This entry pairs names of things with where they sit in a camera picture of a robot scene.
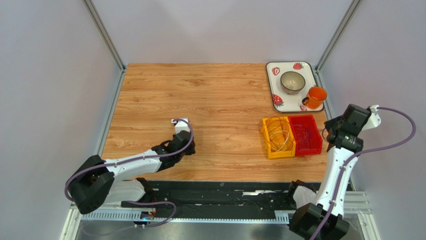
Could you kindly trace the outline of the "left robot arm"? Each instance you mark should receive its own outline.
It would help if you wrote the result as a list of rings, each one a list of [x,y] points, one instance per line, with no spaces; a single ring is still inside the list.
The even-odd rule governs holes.
[[[143,153],[119,159],[90,156],[66,181],[65,197],[74,202],[82,215],[103,204],[143,199],[148,188],[133,178],[173,167],[183,156],[195,154],[194,133],[182,130]]]

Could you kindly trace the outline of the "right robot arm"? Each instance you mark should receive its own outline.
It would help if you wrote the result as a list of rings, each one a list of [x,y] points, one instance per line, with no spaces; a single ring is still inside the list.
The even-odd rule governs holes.
[[[296,211],[289,229],[305,240],[340,240],[349,231],[344,220],[344,199],[351,172],[358,161],[354,154],[364,148],[358,137],[362,130],[380,125],[377,106],[362,108],[349,104],[345,112],[324,123],[326,140],[326,171],[318,191],[300,180],[292,182],[288,197]]]

